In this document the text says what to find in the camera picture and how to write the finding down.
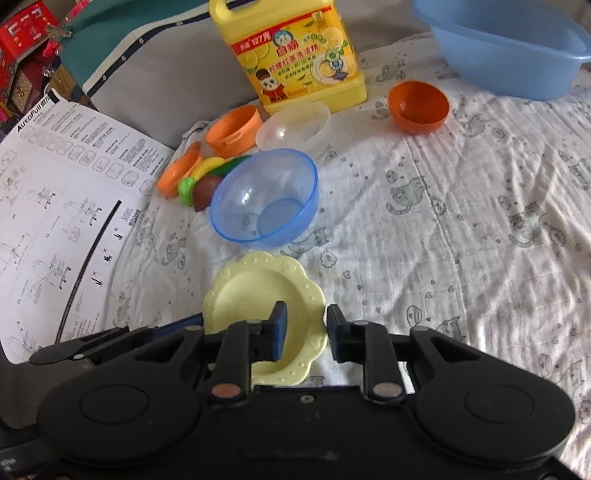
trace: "orange plastic lid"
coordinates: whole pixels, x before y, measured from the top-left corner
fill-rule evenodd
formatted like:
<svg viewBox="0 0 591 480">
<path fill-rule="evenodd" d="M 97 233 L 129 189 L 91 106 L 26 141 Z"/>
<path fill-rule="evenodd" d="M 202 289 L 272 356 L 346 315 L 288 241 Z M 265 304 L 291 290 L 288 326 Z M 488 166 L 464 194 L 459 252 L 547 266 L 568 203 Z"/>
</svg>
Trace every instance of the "orange plastic lid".
<svg viewBox="0 0 591 480">
<path fill-rule="evenodd" d="M 189 176 L 191 170 L 203 161 L 203 156 L 199 151 L 201 142 L 192 143 L 187 151 L 170 165 L 160 177 L 156 188 L 165 197 L 176 197 L 178 195 L 178 184 Z"/>
</svg>

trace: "yellow plate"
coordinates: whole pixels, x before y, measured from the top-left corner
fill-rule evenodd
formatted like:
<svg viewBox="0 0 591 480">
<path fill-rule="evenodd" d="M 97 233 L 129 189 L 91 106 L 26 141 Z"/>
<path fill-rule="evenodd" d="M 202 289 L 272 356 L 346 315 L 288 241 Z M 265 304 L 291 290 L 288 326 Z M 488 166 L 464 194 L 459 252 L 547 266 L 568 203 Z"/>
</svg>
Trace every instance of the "yellow plate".
<svg viewBox="0 0 591 480">
<path fill-rule="evenodd" d="M 283 356 L 278 362 L 253 364 L 253 385 L 292 387 L 306 379 L 328 340 L 322 290 L 297 260 L 258 251 L 223 267 L 203 299 L 207 333 L 241 320 L 267 319 L 279 300 L 287 304 Z"/>
</svg>

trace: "toy fruit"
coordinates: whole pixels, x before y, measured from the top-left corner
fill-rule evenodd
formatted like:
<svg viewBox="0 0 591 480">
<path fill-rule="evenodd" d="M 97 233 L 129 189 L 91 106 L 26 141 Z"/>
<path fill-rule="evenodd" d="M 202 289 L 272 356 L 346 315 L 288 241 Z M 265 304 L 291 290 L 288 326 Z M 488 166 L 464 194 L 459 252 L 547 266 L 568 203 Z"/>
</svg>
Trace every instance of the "toy fruit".
<svg viewBox="0 0 591 480">
<path fill-rule="evenodd" d="M 200 149 L 201 142 L 192 143 L 177 161 L 164 170 L 164 173 L 156 184 L 156 188 L 162 195 L 165 197 L 178 195 L 179 182 L 189 176 L 192 169 L 203 161 Z"/>
<path fill-rule="evenodd" d="M 214 168 L 212 171 L 210 171 L 209 175 L 217 175 L 219 177 L 224 178 L 232 170 L 234 170 L 234 168 L 236 168 L 243 161 L 245 161 L 247 158 L 250 158 L 250 157 L 251 157 L 250 155 L 243 155 L 241 157 L 236 157 L 231 160 L 228 160 L 226 163 L 224 163 L 224 165 L 222 165 L 218 168 Z"/>
<path fill-rule="evenodd" d="M 178 195 L 181 199 L 181 203 L 187 207 L 193 206 L 193 187 L 197 183 L 197 180 L 187 177 L 182 179 L 178 184 Z"/>
<path fill-rule="evenodd" d="M 226 159 L 222 157 L 212 157 L 203 160 L 199 165 L 191 170 L 190 177 L 194 180 L 201 180 L 207 173 L 212 171 L 214 168 L 221 167 L 226 163 Z"/>
<path fill-rule="evenodd" d="M 440 128 L 447 119 L 449 102 L 430 83 L 408 80 L 394 86 L 388 104 L 396 124 L 411 135 L 425 135 Z"/>
<path fill-rule="evenodd" d="M 217 175 L 205 175 L 194 186 L 191 192 L 191 202 L 196 212 L 202 212 L 212 202 L 212 197 L 223 178 Z"/>
</svg>

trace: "teal fabric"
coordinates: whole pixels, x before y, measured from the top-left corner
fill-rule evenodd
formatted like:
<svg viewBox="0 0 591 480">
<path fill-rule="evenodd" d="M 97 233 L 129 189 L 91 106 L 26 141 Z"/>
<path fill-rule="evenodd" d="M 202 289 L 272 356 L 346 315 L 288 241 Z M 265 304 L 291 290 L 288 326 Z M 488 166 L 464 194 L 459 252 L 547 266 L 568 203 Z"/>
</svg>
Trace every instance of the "teal fabric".
<svg viewBox="0 0 591 480">
<path fill-rule="evenodd" d="M 131 31 L 182 14 L 207 0 L 94 0 L 69 24 L 72 38 L 61 41 L 61 60 L 83 85 Z"/>
</svg>

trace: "red box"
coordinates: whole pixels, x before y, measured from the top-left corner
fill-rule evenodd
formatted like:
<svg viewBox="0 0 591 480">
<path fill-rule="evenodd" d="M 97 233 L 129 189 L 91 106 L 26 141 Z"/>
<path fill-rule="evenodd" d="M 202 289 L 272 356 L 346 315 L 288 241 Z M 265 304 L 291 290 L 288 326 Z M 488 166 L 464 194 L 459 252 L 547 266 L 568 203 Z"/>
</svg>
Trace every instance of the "red box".
<svg viewBox="0 0 591 480">
<path fill-rule="evenodd" d="M 49 9 L 38 1 L 0 25 L 1 101 L 8 100 L 19 63 L 47 40 L 47 26 L 57 24 Z"/>
</svg>

